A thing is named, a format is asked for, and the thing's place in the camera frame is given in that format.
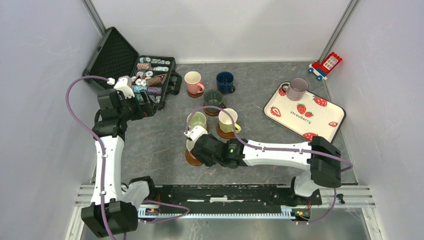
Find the dark brown coaster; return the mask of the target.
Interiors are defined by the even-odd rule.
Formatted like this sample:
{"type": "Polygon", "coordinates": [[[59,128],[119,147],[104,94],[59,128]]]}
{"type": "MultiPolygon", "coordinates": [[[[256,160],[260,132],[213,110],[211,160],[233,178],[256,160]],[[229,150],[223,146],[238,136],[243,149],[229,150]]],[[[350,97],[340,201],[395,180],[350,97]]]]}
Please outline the dark brown coaster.
{"type": "Polygon", "coordinates": [[[191,98],[199,98],[199,97],[201,97],[203,95],[203,92],[193,94],[193,93],[189,92],[188,90],[186,91],[186,93],[191,98]]]}

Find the dark blue mug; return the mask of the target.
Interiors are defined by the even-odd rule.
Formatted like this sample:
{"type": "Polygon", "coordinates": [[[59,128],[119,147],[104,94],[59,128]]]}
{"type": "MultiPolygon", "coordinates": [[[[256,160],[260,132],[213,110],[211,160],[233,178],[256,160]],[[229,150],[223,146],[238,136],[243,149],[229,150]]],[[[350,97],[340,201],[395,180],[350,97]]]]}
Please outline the dark blue mug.
{"type": "Polygon", "coordinates": [[[216,85],[218,88],[232,87],[234,86],[234,80],[235,80],[234,75],[228,71],[222,71],[216,75],[216,85]]]}

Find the black poker chip case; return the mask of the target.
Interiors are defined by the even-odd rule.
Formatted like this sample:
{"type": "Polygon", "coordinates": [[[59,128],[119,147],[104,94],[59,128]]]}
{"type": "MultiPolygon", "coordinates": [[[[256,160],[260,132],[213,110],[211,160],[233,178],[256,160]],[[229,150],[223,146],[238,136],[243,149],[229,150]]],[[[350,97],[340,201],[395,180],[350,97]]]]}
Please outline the black poker chip case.
{"type": "Polygon", "coordinates": [[[151,102],[154,110],[163,109],[167,96],[178,95],[182,85],[174,57],[139,54],[115,27],[106,30],[82,75],[128,76],[139,102],[151,102]]]}

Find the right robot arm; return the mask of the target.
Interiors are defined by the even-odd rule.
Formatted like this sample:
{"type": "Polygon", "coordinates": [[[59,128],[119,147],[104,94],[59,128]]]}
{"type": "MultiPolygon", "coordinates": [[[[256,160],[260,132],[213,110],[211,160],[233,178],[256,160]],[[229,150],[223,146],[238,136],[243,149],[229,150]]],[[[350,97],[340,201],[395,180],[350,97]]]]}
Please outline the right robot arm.
{"type": "Polygon", "coordinates": [[[338,148],[321,136],[294,144],[262,143],[247,139],[226,142],[212,134],[203,134],[186,141],[189,152],[201,164],[225,168],[259,165],[283,166],[302,170],[294,177],[289,199],[302,204],[318,188],[339,188],[342,185],[342,165],[338,148]]]}

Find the grooved wooden coaster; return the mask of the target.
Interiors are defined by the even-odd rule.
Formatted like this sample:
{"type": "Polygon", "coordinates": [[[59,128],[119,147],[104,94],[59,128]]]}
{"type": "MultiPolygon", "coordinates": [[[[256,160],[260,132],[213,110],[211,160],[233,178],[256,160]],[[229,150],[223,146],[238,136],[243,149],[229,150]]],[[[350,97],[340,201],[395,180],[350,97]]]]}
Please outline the grooved wooden coaster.
{"type": "Polygon", "coordinates": [[[216,107],[216,106],[204,106],[203,107],[203,111],[206,115],[211,116],[211,117],[216,117],[220,114],[222,108],[221,107],[216,107]]]}

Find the strawberry pattern tray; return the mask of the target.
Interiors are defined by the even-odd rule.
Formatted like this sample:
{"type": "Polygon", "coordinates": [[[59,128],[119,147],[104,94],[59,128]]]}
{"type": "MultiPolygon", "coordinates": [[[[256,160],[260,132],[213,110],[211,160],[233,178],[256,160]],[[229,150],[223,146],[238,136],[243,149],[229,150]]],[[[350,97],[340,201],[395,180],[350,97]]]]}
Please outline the strawberry pattern tray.
{"type": "Polygon", "coordinates": [[[287,97],[288,81],[282,82],[263,107],[264,115],[300,137],[311,141],[314,136],[333,142],[346,111],[312,92],[299,101],[287,97]]]}

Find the mauve mug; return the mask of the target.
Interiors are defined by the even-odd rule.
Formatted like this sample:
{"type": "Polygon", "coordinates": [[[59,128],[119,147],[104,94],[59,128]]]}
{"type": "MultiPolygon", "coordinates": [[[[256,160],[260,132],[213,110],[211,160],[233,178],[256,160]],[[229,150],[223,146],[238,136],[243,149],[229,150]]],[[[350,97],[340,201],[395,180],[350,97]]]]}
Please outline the mauve mug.
{"type": "Polygon", "coordinates": [[[303,78],[293,78],[290,82],[281,85],[281,90],[291,101],[300,101],[309,88],[308,82],[303,78]]]}

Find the aluminium frame rail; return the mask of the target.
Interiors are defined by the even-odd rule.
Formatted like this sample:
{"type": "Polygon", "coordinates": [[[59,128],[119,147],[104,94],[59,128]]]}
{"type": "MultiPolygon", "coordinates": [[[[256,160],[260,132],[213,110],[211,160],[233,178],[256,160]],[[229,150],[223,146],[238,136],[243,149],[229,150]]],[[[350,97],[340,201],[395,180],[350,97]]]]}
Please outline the aluminium frame rail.
{"type": "Polygon", "coordinates": [[[369,209],[375,208],[376,203],[369,187],[360,185],[343,185],[336,191],[330,188],[321,188],[321,205],[308,207],[287,207],[281,206],[278,213],[218,213],[218,214],[191,214],[190,209],[178,205],[178,209],[183,209],[183,213],[160,213],[162,205],[145,203],[138,208],[138,218],[141,220],[168,219],[172,217],[191,218],[191,219],[290,219],[295,220],[300,217],[305,220],[310,217],[312,210],[315,209],[369,209]]]}

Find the light green mug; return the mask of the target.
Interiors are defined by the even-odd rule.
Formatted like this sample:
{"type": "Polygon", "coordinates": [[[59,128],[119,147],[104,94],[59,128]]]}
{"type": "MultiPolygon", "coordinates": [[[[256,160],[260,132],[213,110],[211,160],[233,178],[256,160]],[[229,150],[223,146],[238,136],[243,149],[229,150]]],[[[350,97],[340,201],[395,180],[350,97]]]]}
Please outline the light green mug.
{"type": "Polygon", "coordinates": [[[187,118],[186,121],[188,122],[188,125],[204,125],[207,124],[207,117],[204,113],[202,112],[195,112],[194,114],[190,114],[187,118]]]}

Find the cream pink mug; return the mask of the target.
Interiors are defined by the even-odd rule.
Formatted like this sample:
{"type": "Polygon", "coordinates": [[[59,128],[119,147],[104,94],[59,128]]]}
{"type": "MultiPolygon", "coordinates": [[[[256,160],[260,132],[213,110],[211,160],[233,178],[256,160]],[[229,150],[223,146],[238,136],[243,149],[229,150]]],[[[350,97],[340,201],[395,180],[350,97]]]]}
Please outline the cream pink mug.
{"type": "Polygon", "coordinates": [[[186,141],[186,148],[190,152],[195,147],[196,142],[194,140],[187,140],[186,141]]]}

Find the red blue toy truck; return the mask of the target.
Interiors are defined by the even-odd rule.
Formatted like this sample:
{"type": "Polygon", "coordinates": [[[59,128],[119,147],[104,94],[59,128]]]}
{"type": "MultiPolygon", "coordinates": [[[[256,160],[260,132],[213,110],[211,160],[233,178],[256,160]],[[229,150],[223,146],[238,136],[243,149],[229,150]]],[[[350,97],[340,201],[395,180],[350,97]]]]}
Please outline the red blue toy truck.
{"type": "Polygon", "coordinates": [[[318,81],[327,80],[328,74],[342,62],[342,58],[331,52],[322,62],[315,61],[308,65],[307,71],[316,76],[318,81]]]}

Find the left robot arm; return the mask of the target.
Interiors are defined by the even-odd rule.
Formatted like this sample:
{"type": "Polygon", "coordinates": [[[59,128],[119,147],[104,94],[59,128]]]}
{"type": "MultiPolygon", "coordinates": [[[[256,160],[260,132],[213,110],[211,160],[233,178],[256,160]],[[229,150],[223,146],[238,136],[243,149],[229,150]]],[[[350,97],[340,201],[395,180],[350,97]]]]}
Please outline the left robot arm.
{"type": "Polygon", "coordinates": [[[97,95],[99,111],[95,133],[96,180],[90,205],[81,210],[81,219],[98,238],[135,231],[138,208],[153,203],[157,190],[150,176],[138,177],[122,191],[121,161],[127,122],[143,118],[134,95],[111,88],[97,95]]]}

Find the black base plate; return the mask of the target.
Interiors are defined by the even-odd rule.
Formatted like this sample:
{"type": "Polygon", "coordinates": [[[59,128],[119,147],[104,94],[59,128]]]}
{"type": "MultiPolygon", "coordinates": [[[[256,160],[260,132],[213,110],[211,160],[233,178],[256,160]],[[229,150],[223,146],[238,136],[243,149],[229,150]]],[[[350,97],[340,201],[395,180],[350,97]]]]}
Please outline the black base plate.
{"type": "Polygon", "coordinates": [[[281,207],[309,207],[323,203],[317,189],[311,196],[297,196],[288,185],[277,184],[199,184],[156,185],[147,200],[165,203],[161,214],[277,214],[281,207]]]}

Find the dark green mug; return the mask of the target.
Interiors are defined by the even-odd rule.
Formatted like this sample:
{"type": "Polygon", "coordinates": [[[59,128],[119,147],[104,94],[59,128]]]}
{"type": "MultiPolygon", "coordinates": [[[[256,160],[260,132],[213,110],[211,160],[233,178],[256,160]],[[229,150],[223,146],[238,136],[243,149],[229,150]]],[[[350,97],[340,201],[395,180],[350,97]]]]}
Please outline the dark green mug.
{"type": "Polygon", "coordinates": [[[226,108],[223,102],[223,94],[216,89],[209,89],[203,94],[203,105],[204,106],[215,106],[222,109],[226,108]]]}

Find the yellow mug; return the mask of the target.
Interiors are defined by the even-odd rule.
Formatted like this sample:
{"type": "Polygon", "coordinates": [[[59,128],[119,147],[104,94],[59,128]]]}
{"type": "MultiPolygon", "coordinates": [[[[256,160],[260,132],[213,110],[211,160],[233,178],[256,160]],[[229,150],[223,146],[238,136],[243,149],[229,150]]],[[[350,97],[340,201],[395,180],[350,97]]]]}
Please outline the yellow mug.
{"type": "Polygon", "coordinates": [[[241,126],[237,123],[238,113],[232,108],[224,109],[228,114],[224,111],[220,111],[218,115],[219,120],[219,128],[223,133],[240,133],[242,130],[241,126]]]}

